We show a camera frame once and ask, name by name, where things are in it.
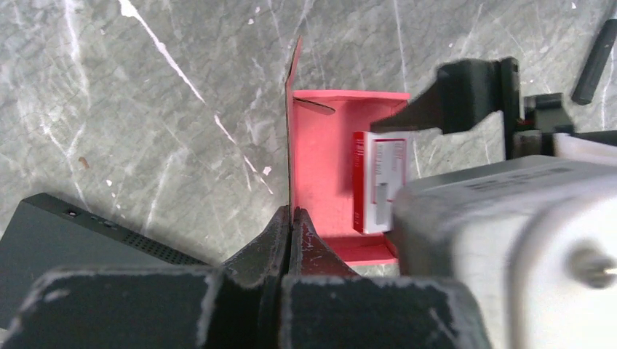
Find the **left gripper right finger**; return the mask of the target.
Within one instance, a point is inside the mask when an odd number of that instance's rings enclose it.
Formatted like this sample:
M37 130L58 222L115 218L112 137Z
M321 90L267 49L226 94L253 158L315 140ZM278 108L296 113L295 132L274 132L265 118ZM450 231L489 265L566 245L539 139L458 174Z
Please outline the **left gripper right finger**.
M488 348L479 306L448 278L363 277L296 209L281 284L283 348Z

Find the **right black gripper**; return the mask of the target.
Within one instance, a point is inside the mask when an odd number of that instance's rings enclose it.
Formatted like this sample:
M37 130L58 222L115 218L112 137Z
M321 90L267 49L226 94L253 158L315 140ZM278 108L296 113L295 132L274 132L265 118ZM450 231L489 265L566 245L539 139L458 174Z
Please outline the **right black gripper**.
M615 160L616 131L576 131L563 94L523 97L518 61L463 59L437 69L434 83L401 111L374 121L374 133L437 128L466 132L501 109L505 159L543 155L570 160Z

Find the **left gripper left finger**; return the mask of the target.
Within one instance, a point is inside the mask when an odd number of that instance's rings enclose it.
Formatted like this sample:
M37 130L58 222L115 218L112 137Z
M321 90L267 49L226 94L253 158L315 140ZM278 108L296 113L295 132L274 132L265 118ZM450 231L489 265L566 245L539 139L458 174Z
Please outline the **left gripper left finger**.
M4 348L276 348L290 208L219 267L79 266L38 278Z

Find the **small red white box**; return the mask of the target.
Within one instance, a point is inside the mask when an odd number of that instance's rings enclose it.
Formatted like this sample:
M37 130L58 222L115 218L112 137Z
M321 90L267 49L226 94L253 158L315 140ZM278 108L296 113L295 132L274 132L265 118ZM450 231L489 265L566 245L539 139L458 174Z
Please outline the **small red white box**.
M405 185L410 132L355 132L353 137L353 228L362 234L391 229L392 205Z

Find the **red cardboard paper box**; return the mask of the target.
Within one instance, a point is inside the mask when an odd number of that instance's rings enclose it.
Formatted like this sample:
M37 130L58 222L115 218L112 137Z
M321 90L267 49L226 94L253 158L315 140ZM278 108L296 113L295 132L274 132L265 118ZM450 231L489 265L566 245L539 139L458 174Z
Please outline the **red cardboard paper box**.
M395 247L382 233L354 230L354 133L407 105L404 92L293 86L303 39L292 49L284 83L290 203L306 209L317 235L347 265L392 264Z

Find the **black box near left arm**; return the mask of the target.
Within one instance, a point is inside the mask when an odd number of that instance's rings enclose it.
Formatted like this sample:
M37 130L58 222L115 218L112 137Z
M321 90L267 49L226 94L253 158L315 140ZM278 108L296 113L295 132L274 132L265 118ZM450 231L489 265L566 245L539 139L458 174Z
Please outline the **black box near left arm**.
M1 327L31 284L69 265L199 265L201 260L47 193L24 198L1 237Z

